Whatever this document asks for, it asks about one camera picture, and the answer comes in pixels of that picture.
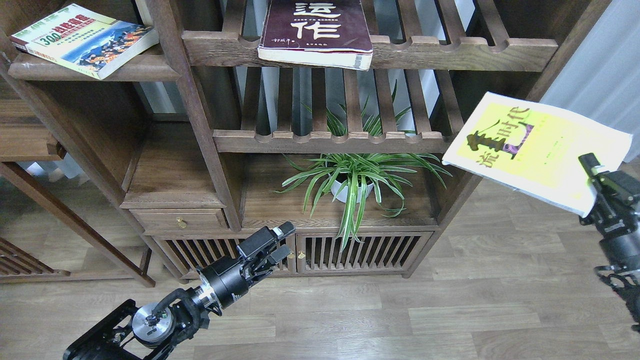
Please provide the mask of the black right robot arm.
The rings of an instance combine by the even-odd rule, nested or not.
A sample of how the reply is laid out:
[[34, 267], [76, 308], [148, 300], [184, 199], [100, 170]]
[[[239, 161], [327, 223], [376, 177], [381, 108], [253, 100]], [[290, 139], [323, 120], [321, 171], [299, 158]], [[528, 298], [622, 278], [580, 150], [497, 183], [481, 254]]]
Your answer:
[[622, 170], [605, 171], [594, 153], [578, 158], [595, 188], [595, 203], [590, 213], [579, 218], [602, 235], [599, 246], [609, 265], [593, 271], [626, 303], [633, 320], [639, 321], [639, 181]]

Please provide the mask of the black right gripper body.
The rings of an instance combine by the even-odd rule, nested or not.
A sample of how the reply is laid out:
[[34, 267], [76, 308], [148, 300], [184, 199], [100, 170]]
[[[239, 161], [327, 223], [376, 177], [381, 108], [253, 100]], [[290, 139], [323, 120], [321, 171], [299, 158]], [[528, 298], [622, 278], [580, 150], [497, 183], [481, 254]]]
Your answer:
[[595, 225], [602, 235], [599, 246], [617, 273], [638, 271], [639, 181], [624, 172], [601, 172], [589, 180], [596, 200], [580, 224]]

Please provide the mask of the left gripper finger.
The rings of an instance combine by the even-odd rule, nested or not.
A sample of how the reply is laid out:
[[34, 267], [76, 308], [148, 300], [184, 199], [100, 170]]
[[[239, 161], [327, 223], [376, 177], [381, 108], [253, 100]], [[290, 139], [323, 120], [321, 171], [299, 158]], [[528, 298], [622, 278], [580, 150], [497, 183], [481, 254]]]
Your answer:
[[290, 254], [291, 249], [286, 244], [283, 244], [282, 246], [274, 248], [269, 252], [269, 254], [267, 255], [267, 264], [270, 267], [275, 267], [276, 265], [281, 263], [282, 260], [286, 259]]
[[253, 260], [261, 251], [266, 251], [270, 246], [278, 244], [295, 232], [295, 226], [291, 222], [284, 222], [278, 227], [263, 227], [244, 241], [238, 244], [238, 253], [245, 260]]

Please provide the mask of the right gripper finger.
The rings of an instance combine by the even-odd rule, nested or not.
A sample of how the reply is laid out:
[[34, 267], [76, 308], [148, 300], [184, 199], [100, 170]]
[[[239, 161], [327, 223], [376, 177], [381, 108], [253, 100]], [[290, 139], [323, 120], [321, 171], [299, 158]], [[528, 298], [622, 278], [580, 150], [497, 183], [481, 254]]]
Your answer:
[[608, 169], [599, 162], [594, 153], [585, 153], [578, 157], [583, 170], [587, 177], [592, 181], [600, 181], [601, 174], [608, 173]]

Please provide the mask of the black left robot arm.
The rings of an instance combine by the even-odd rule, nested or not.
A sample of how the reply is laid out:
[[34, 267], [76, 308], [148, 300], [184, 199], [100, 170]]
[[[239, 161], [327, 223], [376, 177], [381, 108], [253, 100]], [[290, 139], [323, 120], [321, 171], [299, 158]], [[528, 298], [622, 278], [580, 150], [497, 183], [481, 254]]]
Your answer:
[[278, 227], [263, 227], [237, 246], [238, 257], [223, 256], [196, 270], [201, 285], [178, 288], [158, 302], [137, 307], [124, 301], [64, 351], [64, 360], [135, 360], [125, 349], [126, 337], [151, 349], [148, 360], [165, 360], [181, 342], [208, 328], [210, 313], [218, 316], [269, 276], [290, 255], [282, 240], [295, 232], [286, 221]]

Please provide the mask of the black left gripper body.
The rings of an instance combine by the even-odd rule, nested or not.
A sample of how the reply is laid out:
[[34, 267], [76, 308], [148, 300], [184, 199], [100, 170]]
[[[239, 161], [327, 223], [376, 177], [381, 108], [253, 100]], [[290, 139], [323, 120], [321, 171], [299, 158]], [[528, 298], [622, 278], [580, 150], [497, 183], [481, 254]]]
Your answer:
[[260, 252], [254, 259], [224, 256], [205, 268], [198, 267], [201, 285], [196, 288], [196, 304], [221, 313], [274, 271], [275, 266], [268, 265], [268, 255]]

